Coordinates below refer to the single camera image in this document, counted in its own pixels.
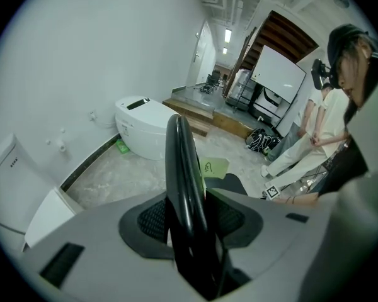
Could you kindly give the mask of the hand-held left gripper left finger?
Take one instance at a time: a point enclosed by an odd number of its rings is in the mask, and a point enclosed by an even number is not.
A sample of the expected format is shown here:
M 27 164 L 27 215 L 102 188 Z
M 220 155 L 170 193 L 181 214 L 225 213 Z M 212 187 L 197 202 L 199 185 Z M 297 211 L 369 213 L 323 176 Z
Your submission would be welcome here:
M 153 198 L 141 194 L 77 214 L 24 254 L 27 283 L 49 301 L 203 301 L 172 261 L 141 257 L 119 234 L 121 217 Z M 67 243 L 84 249 L 57 288 L 40 273 Z

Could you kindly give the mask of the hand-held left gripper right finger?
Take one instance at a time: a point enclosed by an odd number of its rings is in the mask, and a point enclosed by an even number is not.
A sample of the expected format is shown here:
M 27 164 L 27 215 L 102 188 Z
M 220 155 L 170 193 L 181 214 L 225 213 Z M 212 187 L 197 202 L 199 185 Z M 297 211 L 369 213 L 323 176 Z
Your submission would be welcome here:
M 225 240 L 234 266 L 254 282 L 294 282 L 306 277 L 320 246 L 331 211 L 331 198 L 314 207 L 276 203 L 224 189 L 215 196 L 244 215 L 244 223 Z

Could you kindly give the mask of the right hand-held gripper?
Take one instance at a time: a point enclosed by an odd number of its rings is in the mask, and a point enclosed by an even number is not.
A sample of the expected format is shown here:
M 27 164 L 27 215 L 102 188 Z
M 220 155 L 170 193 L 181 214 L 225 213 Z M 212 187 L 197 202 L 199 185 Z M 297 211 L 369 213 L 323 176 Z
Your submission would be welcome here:
M 280 197 L 280 191 L 274 185 L 267 187 L 262 192 L 262 198 L 265 200 L 274 200 Z

